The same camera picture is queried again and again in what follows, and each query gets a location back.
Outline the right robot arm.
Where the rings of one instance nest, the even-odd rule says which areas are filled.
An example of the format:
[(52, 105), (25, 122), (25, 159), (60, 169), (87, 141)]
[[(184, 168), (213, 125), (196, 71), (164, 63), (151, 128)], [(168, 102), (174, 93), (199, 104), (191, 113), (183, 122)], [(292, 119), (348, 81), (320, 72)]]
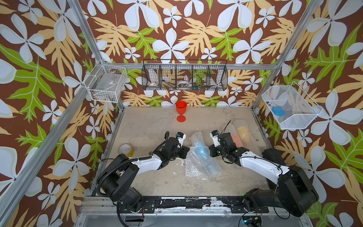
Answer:
[(247, 148), (237, 147), (229, 132), (214, 130), (210, 137), (213, 140), (209, 147), (211, 157), (221, 156), (227, 163), (250, 169), (275, 185), (274, 189), (254, 188), (247, 192), (244, 196), (246, 210), (283, 208), (288, 214), (301, 217), (319, 200), (305, 171), (298, 166), (286, 166), (276, 149), (266, 149), (260, 157)]

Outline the red wine glass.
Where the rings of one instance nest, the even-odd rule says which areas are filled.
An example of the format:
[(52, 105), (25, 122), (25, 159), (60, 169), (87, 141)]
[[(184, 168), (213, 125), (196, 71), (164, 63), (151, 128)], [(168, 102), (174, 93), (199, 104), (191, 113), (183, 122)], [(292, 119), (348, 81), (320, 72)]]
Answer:
[(185, 101), (178, 101), (175, 106), (178, 113), (177, 121), (180, 123), (185, 122), (186, 117), (184, 116), (184, 114), (186, 113), (187, 110), (187, 103)]

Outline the bubble blue glass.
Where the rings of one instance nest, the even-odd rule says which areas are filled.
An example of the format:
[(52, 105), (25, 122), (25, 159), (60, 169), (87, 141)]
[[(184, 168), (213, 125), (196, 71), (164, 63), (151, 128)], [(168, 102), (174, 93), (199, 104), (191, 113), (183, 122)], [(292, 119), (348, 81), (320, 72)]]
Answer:
[(185, 163), (185, 175), (200, 179), (214, 178), (223, 170), (216, 159), (212, 158), (201, 131), (190, 137), (192, 143)]

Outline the bubble orange glass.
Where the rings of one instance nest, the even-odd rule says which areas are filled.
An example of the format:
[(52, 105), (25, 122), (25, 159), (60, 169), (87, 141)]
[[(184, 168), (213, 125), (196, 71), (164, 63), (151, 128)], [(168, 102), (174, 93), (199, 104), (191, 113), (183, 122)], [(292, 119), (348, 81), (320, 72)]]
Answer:
[(236, 144), (237, 147), (242, 147), (243, 146), (243, 143), (242, 143), (242, 141), (241, 141), (235, 127), (232, 124), (229, 124), (226, 127), (225, 133), (230, 133), (231, 134), (232, 140)]

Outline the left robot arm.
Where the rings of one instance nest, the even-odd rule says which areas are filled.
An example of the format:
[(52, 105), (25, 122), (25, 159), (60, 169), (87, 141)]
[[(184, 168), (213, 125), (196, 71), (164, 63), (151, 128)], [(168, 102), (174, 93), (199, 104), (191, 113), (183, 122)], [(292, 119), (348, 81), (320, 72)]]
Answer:
[(131, 187), (137, 175), (164, 168), (177, 158), (186, 159), (190, 148), (183, 146), (186, 135), (179, 132), (175, 137), (165, 134), (164, 141), (147, 157), (129, 158), (118, 155), (97, 179), (96, 193), (108, 197), (118, 205), (137, 212), (142, 207), (143, 196)]

